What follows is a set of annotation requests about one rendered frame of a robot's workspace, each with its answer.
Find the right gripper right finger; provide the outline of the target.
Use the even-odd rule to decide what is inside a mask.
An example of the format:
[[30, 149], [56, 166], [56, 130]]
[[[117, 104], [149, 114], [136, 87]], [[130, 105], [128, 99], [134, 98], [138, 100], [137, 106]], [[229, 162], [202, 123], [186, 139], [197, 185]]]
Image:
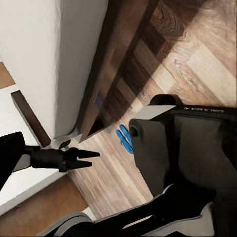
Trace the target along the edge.
[[237, 133], [226, 131], [221, 148], [237, 171]]

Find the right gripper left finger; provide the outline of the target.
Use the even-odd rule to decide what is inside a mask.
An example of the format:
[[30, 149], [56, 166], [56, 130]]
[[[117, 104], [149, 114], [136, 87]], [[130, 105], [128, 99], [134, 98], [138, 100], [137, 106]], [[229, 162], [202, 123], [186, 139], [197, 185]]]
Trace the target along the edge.
[[21, 131], [0, 137], [0, 189], [26, 150]]

